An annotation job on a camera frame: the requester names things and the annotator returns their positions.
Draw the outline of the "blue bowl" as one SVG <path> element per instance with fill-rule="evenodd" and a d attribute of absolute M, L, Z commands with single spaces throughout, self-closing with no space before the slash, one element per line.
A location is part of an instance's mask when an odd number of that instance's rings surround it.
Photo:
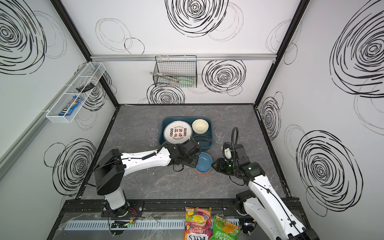
<path fill-rule="evenodd" d="M 195 169 L 201 172 L 208 171 L 212 169 L 212 163 L 213 163 L 213 160 L 209 154 L 200 153 Z"/>

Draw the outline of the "cream bowl teal outside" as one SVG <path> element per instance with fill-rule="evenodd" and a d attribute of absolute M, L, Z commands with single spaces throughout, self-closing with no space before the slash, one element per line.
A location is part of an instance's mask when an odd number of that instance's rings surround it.
<path fill-rule="evenodd" d="M 196 134 L 205 134 L 209 129 L 209 123 L 204 119 L 196 119 L 192 123 L 192 129 Z"/>

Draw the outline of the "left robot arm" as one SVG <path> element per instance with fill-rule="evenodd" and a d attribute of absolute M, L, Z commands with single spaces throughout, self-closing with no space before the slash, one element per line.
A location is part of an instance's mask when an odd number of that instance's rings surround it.
<path fill-rule="evenodd" d="M 140 153 L 109 151 L 95 166 L 96 190 L 103 196 L 110 210 L 126 210 L 128 203 L 121 188 L 123 177 L 149 168 L 181 165 L 195 168 L 201 148 L 197 141 L 189 139 L 181 144 L 163 143 L 158 149 Z"/>

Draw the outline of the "orange bowl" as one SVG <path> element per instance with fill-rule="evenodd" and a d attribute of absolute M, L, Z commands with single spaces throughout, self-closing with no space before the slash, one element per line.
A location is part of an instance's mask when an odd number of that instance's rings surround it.
<path fill-rule="evenodd" d="M 198 171 L 197 169 L 195 169 L 195 171 L 196 171 L 198 174 L 200 174 L 200 175 L 206 175 L 206 174 L 209 174 L 209 173 L 212 171 L 212 169 L 210 169 L 210 170 L 208 170 L 208 171 L 203 171 L 203 172 Z"/>

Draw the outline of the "white plate red characters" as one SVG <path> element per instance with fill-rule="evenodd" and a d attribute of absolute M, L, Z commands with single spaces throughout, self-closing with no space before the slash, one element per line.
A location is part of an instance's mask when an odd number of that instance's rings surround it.
<path fill-rule="evenodd" d="M 170 144 L 182 144 L 193 135 L 190 124 L 184 121 L 174 121 L 168 124 L 164 131 L 163 137 Z"/>

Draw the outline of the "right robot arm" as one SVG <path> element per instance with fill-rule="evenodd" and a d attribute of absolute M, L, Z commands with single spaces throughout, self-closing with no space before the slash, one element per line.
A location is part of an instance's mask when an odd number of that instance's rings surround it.
<path fill-rule="evenodd" d="M 271 240 L 318 240 L 315 230 L 307 228 L 291 212 L 272 187 L 263 168 L 251 162 L 241 144 L 224 143 L 223 157 L 212 168 L 243 181 L 249 189 L 236 195 L 237 212 L 249 215 Z"/>

